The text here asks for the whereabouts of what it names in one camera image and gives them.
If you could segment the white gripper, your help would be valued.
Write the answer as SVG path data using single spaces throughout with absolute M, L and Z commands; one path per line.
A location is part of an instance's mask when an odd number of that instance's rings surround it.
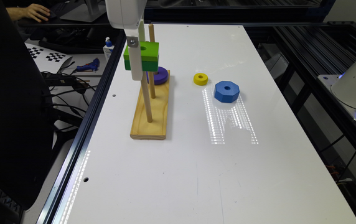
M 147 0 L 105 1 L 110 25 L 115 29 L 125 29 L 131 76 L 135 81 L 141 81 L 143 77 L 140 42 L 146 41 L 142 19 L 146 3 Z

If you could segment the person's hand at desk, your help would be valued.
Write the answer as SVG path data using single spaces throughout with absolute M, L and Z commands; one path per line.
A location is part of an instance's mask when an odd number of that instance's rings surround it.
M 50 10 L 40 4 L 31 4 L 22 8 L 23 17 L 33 19 L 36 22 L 47 22 L 50 17 Z

